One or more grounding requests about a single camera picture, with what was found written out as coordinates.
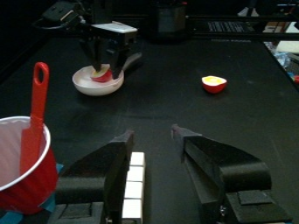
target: white bowl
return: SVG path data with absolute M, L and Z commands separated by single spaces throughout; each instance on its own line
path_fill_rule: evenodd
M 72 82 L 74 88 L 84 95 L 108 95 L 117 91 L 124 82 L 124 71 L 120 72 L 116 80 L 106 82 L 96 82 L 89 76 L 92 75 L 94 68 L 92 66 L 82 67 L 72 76 Z

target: red cup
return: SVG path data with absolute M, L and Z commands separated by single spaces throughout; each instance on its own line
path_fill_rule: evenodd
M 30 117 L 0 119 L 0 208 L 34 214 L 55 188 L 58 174 L 50 149 L 50 132 L 42 126 L 39 156 L 30 169 L 19 175 L 21 132 Z

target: black table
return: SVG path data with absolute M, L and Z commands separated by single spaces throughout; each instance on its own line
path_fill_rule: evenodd
M 51 38 L 0 86 L 0 117 L 27 116 L 33 64 L 50 67 L 45 124 L 57 162 L 68 167 L 126 129 L 133 151 L 145 156 L 144 224 L 198 223 L 192 182 L 170 138 L 170 126 L 201 133 L 260 158 L 272 175 L 280 206 L 299 221 L 299 94 L 264 45 L 250 41 L 196 40 L 150 44 L 133 51 L 142 65 L 126 71 L 122 87 L 90 97 L 70 76 L 89 65 L 72 38 Z M 228 80 L 208 94 L 201 77 Z M 22 223 L 45 223 L 46 212 Z

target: red spatula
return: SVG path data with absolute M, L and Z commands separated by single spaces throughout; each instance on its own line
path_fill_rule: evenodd
M 22 130 L 19 174 L 22 175 L 33 166 L 39 156 L 42 140 L 42 115 L 49 83 L 49 68 L 42 62 L 37 62 L 31 75 L 31 113 L 30 126 Z

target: red handle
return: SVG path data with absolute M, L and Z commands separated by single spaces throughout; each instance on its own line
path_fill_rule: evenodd
M 49 68 L 42 62 L 37 62 L 33 67 L 31 77 L 31 119 L 37 118 L 42 124 L 45 99 L 49 84 Z

